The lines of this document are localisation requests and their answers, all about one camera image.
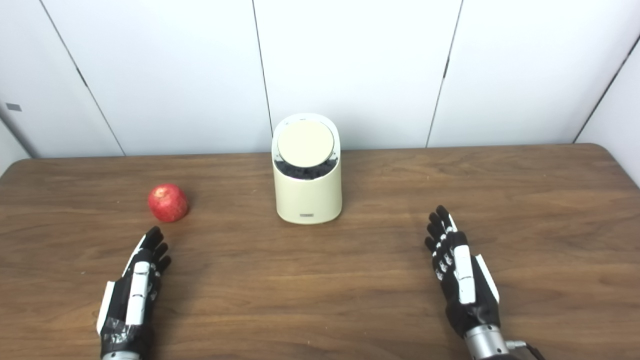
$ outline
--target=apple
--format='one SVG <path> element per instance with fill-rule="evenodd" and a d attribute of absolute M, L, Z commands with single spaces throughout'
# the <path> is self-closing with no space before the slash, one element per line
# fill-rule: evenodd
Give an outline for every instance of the apple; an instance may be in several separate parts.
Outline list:
<path fill-rule="evenodd" d="M 149 193 L 149 209 L 162 222 L 174 222 L 187 215 L 189 204 L 176 184 L 160 184 Z"/>

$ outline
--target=white panel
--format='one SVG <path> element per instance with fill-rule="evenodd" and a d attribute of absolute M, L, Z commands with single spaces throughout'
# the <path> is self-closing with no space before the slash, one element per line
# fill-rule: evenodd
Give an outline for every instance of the white panel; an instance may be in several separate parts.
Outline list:
<path fill-rule="evenodd" d="M 459 1 L 255 0 L 271 120 L 319 113 L 347 149 L 424 147 Z"/>
<path fill-rule="evenodd" d="M 429 147 L 572 142 L 640 33 L 640 1 L 465 1 Z"/>
<path fill-rule="evenodd" d="M 267 151 L 251 0 L 45 0 L 129 154 Z"/>
<path fill-rule="evenodd" d="M 0 1 L 0 44 L 0 106 L 35 156 L 122 155 L 38 0 Z"/>
<path fill-rule="evenodd" d="M 11 164 L 26 158 L 27 152 L 0 120 L 0 176 Z"/>
<path fill-rule="evenodd" d="M 605 147 L 640 185 L 640 47 L 627 59 L 577 142 Z"/>

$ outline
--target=round lid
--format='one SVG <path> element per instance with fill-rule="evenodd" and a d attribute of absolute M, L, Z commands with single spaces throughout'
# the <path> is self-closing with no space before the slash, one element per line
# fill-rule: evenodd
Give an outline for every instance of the round lid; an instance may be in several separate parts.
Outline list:
<path fill-rule="evenodd" d="M 313 167 L 331 155 L 333 135 L 318 121 L 296 121 L 282 129 L 278 150 L 284 161 L 293 166 Z"/>

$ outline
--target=robot finger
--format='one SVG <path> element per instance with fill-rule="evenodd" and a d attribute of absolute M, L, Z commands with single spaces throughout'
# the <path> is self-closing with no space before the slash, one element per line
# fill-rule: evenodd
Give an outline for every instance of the robot finger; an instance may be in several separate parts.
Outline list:
<path fill-rule="evenodd" d="M 436 277 L 438 278 L 438 280 L 442 281 L 442 279 L 444 279 L 445 272 L 440 269 L 440 263 L 438 262 L 436 256 L 434 256 L 431 260 L 431 265 L 433 266 L 433 271 L 436 273 Z"/>
<path fill-rule="evenodd" d="M 163 240 L 164 235 L 160 232 L 160 228 L 158 226 L 154 226 L 145 234 L 145 237 L 140 244 L 140 248 L 154 251 Z"/>
<path fill-rule="evenodd" d="M 453 271 L 448 271 L 446 274 L 443 274 L 442 280 L 440 281 L 440 288 L 447 302 L 457 300 L 458 280 Z"/>
<path fill-rule="evenodd" d="M 447 260 L 444 258 L 444 255 L 447 253 L 447 249 L 444 246 L 440 246 L 439 248 L 436 249 L 435 252 L 435 256 L 433 257 L 432 265 L 433 265 L 433 270 L 436 271 L 440 271 L 443 274 L 446 274 L 447 272 L 452 272 L 455 267 L 455 264 L 451 261 L 451 263 L 448 263 Z"/>
<path fill-rule="evenodd" d="M 439 227 L 436 227 L 435 225 L 433 225 L 432 223 L 429 223 L 427 225 L 427 232 L 429 233 L 429 235 L 431 235 L 431 237 L 438 243 L 442 240 L 442 235 L 444 235 L 444 233 L 440 230 Z"/>
<path fill-rule="evenodd" d="M 436 213 L 429 214 L 429 221 L 435 226 L 442 234 L 445 233 L 445 227 L 442 223 L 442 219 Z"/>
<path fill-rule="evenodd" d="M 165 256 L 156 264 L 156 271 L 162 274 L 170 264 L 171 258 L 169 256 Z"/>
<path fill-rule="evenodd" d="M 427 236 L 424 239 L 424 244 L 427 245 L 427 249 L 431 251 L 431 256 L 435 256 L 437 241 L 435 241 L 432 237 Z"/>
<path fill-rule="evenodd" d="M 456 228 L 456 223 L 453 221 L 453 217 L 451 214 L 445 209 L 444 206 L 439 205 L 436 208 L 436 214 L 442 220 L 442 225 L 445 229 L 445 232 L 449 233 L 451 231 L 458 231 Z"/>
<path fill-rule="evenodd" d="M 464 231 L 456 231 L 454 233 L 447 234 L 447 240 L 451 244 L 451 247 L 455 250 L 455 248 L 460 246 L 468 246 L 469 241 L 467 240 L 467 235 Z"/>
<path fill-rule="evenodd" d="M 167 245 L 166 243 L 161 243 L 160 245 L 158 245 L 158 247 L 156 248 L 156 251 L 154 251 L 154 257 L 152 259 L 152 262 L 154 264 L 157 264 L 158 261 L 160 261 L 160 258 L 166 254 L 166 251 L 169 250 L 169 245 Z"/>
<path fill-rule="evenodd" d="M 456 262 L 454 260 L 453 257 L 453 249 L 452 249 L 452 244 L 451 241 L 446 240 L 446 241 L 441 241 L 440 242 L 440 248 L 441 251 L 438 252 L 438 256 L 440 257 L 440 259 L 447 265 L 449 266 L 449 268 L 451 268 L 451 270 L 455 270 L 456 269 Z"/>

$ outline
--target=black robotic glove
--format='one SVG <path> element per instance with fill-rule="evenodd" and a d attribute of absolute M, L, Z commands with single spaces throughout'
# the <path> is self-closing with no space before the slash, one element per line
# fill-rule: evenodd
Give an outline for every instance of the black robotic glove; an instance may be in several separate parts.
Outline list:
<path fill-rule="evenodd" d="M 499 294 L 481 255 L 471 256 L 467 236 L 438 206 L 429 216 L 424 243 L 447 301 L 451 327 L 465 340 L 474 360 L 515 359 L 500 333 Z"/>
<path fill-rule="evenodd" d="M 154 340 L 150 318 L 160 276 L 171 263 L 164 256 L 169 246 L 163 239 L 160 228 L 151 228 L 133 250 L 120 280 L 107 282 L 97 322 L 101 359 L 148 358 Z"/>

